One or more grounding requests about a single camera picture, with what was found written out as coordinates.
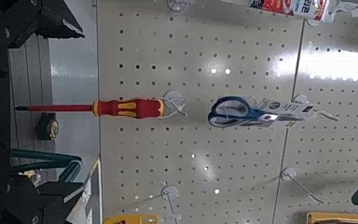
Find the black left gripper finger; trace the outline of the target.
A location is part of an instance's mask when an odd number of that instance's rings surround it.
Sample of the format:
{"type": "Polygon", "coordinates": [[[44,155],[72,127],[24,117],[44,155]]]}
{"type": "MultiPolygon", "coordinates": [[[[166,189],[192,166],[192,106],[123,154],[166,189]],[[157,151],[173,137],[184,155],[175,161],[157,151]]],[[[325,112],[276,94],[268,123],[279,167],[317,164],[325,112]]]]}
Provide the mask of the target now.
{"type": "Polygon", "coordinates": [[[10,7],[10,47],[20,48],[31,35],[83,38],[83,29],[64,0],[16,0],[10,7]]]}
{"type": "Polygon", "coordinates": [[[36,187],[26,175],[13,175],[10,213],[21,224],[71,224],[66,219],[82,196],[84,184],[48,181],[36,187]]]}

